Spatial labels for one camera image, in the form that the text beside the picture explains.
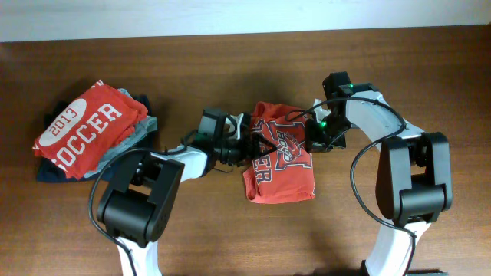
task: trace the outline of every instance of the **pile of clothes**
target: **pile of clothes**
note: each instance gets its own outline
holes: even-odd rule
[[[46,131],[34,143],[43,160],[39,182],[86,181],[98,177],[117,154],[132,146],[153,148],[157,119],[145,95],[131,97],[101,80],[70,104],[59,102],[44,116]],[[109,180],[117,163],[102,176]]]

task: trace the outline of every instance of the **white wall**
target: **white wall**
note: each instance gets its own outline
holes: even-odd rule
[[[491,22],[491,0],[0,0],[0,41]]]

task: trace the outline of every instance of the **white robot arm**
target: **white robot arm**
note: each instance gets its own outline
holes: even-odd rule
[[[354,127],[360,128],[371,141],[400,129],[402,118],[383,107],[387,103],[373,85],[353,85],[343,72],[331,74],[323,86],[330,110],[321,109],[320,100],[308,110],[314,118],[306,123],[307,151],[329,152],[335,147],[346,147],[344,133]],[[223,133],[226,124],[230,125],[228,134]],[[105,224],[108,235],[130,250],[128,254],[118,246],[125,276],[162,275],[158,268],[157,240],[166,227],[181,182],[204,176],[216,161],[240,165],[275,150],[269,141],[249,133],[249,124],[247,113],[232,117],[206,109],[191,144],[183,143],[165,153],[138,152],[121,158],[101,198],[97,220]],[[270,150],[262,151],[261,145],[269,146]],[[452,202],[447,139],[441,133],[425,133],[405,121],[402,132],[383,140],[377,148],[381,152],[377,204],[384,221],[413,232],[416,244]],[[425,166],[426,172],[412,176],[413,164]],[[149,195],[135,192],[129,189],[130,182],[149,186],[152,191]],[[411,247],[412,240],[406,232],[382,225],[373,251],[362,262],[361,273],[404,275]]]

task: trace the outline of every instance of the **tabletop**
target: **tabletop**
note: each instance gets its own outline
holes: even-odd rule
[[[310,107],[321,82],[347,71],[371,82],[407,120],[450,141],[454,200],[417,246],[412,269],[491,274],[491,28],[489,26],[118,38],[0,44],[0,274],[121,274],[116,246],[87,216],[91,182],[35,181],[31,147],[43,115],[95,81],[146,94],[158,146],[175,147],[205,107],[252,112],[258,101]],[[349,183],[369,141],[313,155],[313,200],[260,205],[242,168],[181,184],[159,240],[168,275],[294,275],[359,268],[380,226]],[[362,198],[375,200],[378,152],[359,162]],[[103,188],[98,190],[100,196]]]

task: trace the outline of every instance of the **folded clothes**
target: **folded clothes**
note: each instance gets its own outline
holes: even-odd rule
[[[124,89],[118,89],[121,93],[131,97],[130,94]],[[137,125],[135,125],[135,132],[128,136],[123,142],[117,144],[110,148],[99,160],[97,168],[94,171],[89,171],[84,174],[85,178],[91,177],[94,174],[99,173],[104,166],[106,166],[109,161],[111,161],[116,155],[128,150],[131,146],[141,141],[149,132],[157,130],[157,119],[156,117],[148,116],[147,118],[141,120]]]
[[[128,92],[122,88],[118,89],[121,93],[128,94]],[[148,115],[152,115],[152,109],[150,106],[150,101],[146,95],[140,95],[133,97],[138,102],[142,103],[148,109]],[[51,123],[53,123],[54,119],[65,109],[67,108],[68,103],[65,101],[60,101],[56,105],[53,110],[53,113],[44,115],[44,128],[48,128]],[[155,133],[148,133],[141,141],[136,143],[134,146],[144,147],[144,148],[153,148],[153,141],[155,138]],[[102,175],[102,180],[109,181],[114,174],[115,169],[117,168],[118,162],[111,165]],[[89,181],[94,180],[99,176],[99,173],[95,173],[90,177],[83,177],[81,179],[75,178],[67,178],[64,174],[64,171],[49,159],[43,158],[41,161],[41,165],[39,166],[38,174],[36,175],[36,180],[38,182],[45,183],[66,183],[66,182],[79,182],[79,181]]]
[[[312,157],[304,148],[306,117],[285,120],[288,112],[297,109],[264,102],[255,106],[251,131],[272,142],[277,150],[254,159],[243,173],[248,200],[275,204],[315,197]]]
[[[67,178],[81,179],[145,118],[143,104],[99,80],[55,118],[35,140],[33,149],[36,156],[46,157],[63,169]]]

